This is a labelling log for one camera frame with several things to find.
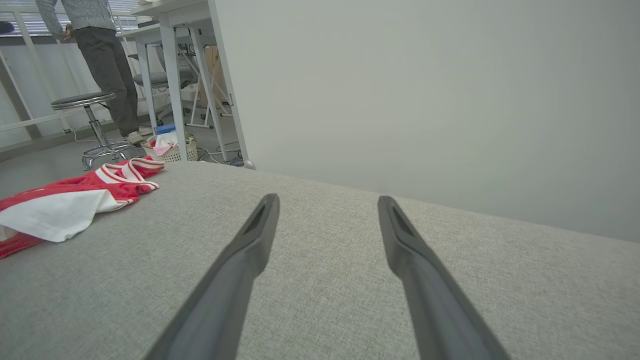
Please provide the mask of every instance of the blue box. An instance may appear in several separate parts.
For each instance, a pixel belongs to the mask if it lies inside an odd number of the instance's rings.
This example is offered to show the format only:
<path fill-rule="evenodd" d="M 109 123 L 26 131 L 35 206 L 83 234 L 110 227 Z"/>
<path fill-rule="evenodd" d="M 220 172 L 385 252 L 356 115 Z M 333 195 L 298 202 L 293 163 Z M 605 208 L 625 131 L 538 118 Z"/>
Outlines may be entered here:
<path fill-rule="evenodd" d="M 156 126 L 156 135 L 171 133 L 172 131 L 175 131 L 175 124 Z"/>

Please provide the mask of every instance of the window blind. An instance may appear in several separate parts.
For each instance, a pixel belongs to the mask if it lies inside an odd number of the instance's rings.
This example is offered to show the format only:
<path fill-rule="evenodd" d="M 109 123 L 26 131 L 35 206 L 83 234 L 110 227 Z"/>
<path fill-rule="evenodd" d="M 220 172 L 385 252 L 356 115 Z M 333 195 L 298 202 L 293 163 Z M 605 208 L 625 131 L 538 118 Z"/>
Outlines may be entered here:
<path fill-rule="evenodd" d="M 5 8 L 8 7 L 21 7 L 21 8 L 29 8 L 28 10 L 34 12 L 22 12 L 22 18 L 24 19 L 24 23 L 29 30 L 29 34 L 31 36 L 48 36 L 51 35 L 44 22 L 42 21 L 42 17 L 37 12 L 37 6 L 35 0 L 0 0 L 0 5 Z M 111 7 L 112 12 L 129 12 L 131 9 L 138 6 L 138 0 L 109 0 L 109 6 Z M 58 4 L 56 8 L 60 10 L 63 9 L 61 1 L 58 0 Z M 70 24 L 69 18 L 67 14 L 59 13 L 58 18 L 60 20 L 60 24 L 64 28 L 67 24 Z M 0 12 L 0 20 L 8 21 L 13 24 L 15 31 L 13 33 L 0 35 L 2 37 L 21 37 L 20 29 L 18 28 L 18 24 L 15 21 L 15 17 L 11 12 Z M 116 19 L 113 16 L 113 22 L 116 24 L 116 28 L 120 31 L 120 23 L 122 23 L 122 27 L 125 30 L 128 29 L 137 29 L 138 23 L 136 21 L 135 16 L 126 16 L 121 15 L 120 20 Z"/>

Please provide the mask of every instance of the white desk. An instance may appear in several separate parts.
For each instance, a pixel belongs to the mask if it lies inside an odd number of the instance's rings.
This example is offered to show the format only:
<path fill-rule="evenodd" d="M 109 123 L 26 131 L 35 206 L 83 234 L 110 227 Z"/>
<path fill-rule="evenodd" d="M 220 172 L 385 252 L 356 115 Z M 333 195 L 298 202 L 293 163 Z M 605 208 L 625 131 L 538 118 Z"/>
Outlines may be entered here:
<path fill-rule="evenodd" d="M 131 15 L 157 17 L 160 20 L 160 24 L 126 31 L 120 36 L 127 38 L 133 37 L 136 39 L 138 57 L 141 59 L 140 69 L 145 84 L 145 95 L 147 95 L 151 93 L 147 45 L 157 42 L 159 29 L 160 40 L 163 43 L 164 64 L 169 83 L 173 121 L 175 123 L 176 133 L 178 134 L 178 141 L 180 142 L 180 158 L 184 161 L 187 160 L 187 149 L 184 139 L 184 119 L 182 116 L 182 99 L 180 98 L 180 75 L 177 65 L 178 49 L 176 37 L 183 37 L 188 34 L 195 48 L 196 61 L 205 85 L 205 95 L 210 105 L 213 124 L 216 129 L 218 142 L 220 143 L 220 151 L 222 152 L 223 159 L 228 161 L 218 114 L 215 111 L 212 77 L 211 74 L 209 74 L 209 69 L 207 68 L 202 51 L 202 44 L 205 41 L 202 38 L 202 33 L 213 33 L 211 16 L 209 15 L 209 3 L 206 0 L 159 0 L 131 10 Z"/>

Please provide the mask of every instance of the white sneaker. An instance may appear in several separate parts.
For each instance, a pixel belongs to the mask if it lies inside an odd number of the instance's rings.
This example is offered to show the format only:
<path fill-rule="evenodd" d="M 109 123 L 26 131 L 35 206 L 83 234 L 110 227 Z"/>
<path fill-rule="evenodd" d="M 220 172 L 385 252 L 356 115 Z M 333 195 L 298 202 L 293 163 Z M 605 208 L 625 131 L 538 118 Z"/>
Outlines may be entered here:
<path fill-rule="evenodd" d="M 127 136 L 124 137 L 124 139 L 132 143 L 133 145 L 138 145 L 139 143 L 145 141 L 145 139 L 140 136 L 137 131 L 131 131 Z"/>
<path fill-rule="evenodd" d="M 148 136 L 148 135 L 152 135 L 154 132 L 153 130 L 151 130 L 148 127 L 139 127 L 138 128 L 138 134 L 140 134 L 140 136 Z"/>

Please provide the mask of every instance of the bar stool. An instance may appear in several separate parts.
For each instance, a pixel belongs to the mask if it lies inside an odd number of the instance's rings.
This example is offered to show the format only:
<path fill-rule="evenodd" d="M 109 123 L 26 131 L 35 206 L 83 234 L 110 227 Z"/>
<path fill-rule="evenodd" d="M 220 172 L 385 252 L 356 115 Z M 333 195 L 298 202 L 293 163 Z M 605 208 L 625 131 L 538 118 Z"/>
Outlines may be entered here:
<path fill-rule="evenodd" d="M 138 153 L 138 157 L 140 157 L 140 151 L 130 142 L 109 142 L 102 130 L 102 126 L 100 126 L 100 122 L 93 116 L 93 111 L 91 111 L 92 104 L 100 104 L 101 102 L 113 100 L 115 97 L 116 94 L 113 92 L 94 92 L 92 94 L 66 97 L 51 103 L 53 110 L 84 107 L 86 114 L 89 115 L 89 125 L 91 125 L 95 133 L 98 146 L 92 147 L 82 153 L 82 163 L 85 170 L 91 170 L 93 168 L 93 161 L 102 156 L 113 155 L 112 159 L 114 160 L 117 160 L 120 156 L 126 160 L 127 156 L 122 152 L 126 149 L 134 149 Z"/>

